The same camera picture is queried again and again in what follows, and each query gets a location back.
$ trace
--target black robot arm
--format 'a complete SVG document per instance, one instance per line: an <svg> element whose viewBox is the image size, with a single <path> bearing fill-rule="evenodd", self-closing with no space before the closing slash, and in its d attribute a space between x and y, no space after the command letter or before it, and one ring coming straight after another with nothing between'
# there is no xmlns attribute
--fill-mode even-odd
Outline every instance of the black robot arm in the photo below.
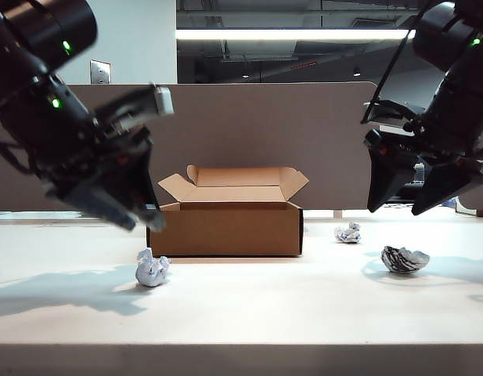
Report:
<svg viewBox="0 0 483 376"><path fill-rule="evenodd" d="M85 0L0 0L0 122L15 140L0 140L0 154L48 197L129 230L137 218L159 230L144 122L173 114L171 95L150 85L88 111L55 70L96 35Z"/></svg>
<svg viewBox="0 0 483 376"><path fill-rule="evenodd" d="M483 0L443 2L416 26L417 55L446 72L427 109L391 101L372 102L364 119L402 126L412 136L372 130L368 209L376 211L406 183L424 159L433 168L412 212L429 208L483 184Z"/></svg>

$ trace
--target white table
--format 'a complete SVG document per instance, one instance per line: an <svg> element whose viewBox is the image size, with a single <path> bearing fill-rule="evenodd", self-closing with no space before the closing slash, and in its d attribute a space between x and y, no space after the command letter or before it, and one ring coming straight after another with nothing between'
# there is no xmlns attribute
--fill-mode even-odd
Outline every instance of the white table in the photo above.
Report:
<svg viewBox="0 0 483 376"><path fill-rule="evenodd" d="M321 215L300 258L174 258L155 289L143 226L0 216L0 374L483 375L483 219ZM361 244L333 238L349 219ZM386 244L431 262L396 276Z"/></svg>

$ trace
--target cubicle divider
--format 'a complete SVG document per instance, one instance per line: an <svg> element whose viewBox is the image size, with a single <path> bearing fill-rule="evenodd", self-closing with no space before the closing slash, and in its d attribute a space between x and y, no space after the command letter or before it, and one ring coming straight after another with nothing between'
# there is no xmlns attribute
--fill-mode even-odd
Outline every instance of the cubicle divider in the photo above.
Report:
<svg viewBox="0 0 483 376"><path fill-rule="evenodd" d="M142 85L74 85L92 109ZM310 183L293 202L306 209L365 208L370 163L362 141L369 82L169 85L175 115L151 121L151 179L161 204L173 201L157 182L186 166L290 166ZM44 198L39 180L0 156L0 211L68 207Z"/></svg>

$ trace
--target cardboard box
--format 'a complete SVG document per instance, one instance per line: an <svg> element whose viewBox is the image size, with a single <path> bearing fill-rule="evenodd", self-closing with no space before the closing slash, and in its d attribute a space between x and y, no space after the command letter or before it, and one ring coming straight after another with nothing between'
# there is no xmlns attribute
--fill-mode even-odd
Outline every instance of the cardboard box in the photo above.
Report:
<svg viewBox="0 0 483 376"><path fill-rule="evenodd" d="M307 178L294 168L187 167L159 182L177 202L166 228L147 230L155 255L293 256L302 253L302 210L288 202Z"/></svg>

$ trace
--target electrical outlet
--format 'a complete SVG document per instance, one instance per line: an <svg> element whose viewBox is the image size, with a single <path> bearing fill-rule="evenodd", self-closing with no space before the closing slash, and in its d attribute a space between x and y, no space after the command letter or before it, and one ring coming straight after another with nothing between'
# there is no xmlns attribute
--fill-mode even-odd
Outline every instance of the electrical outlet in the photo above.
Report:
<svg viewBox="0 0 483 376"><path fill-rule="evenodd" d="M90 60L90 79L95 85L110 84L110 63Z"/></svg>

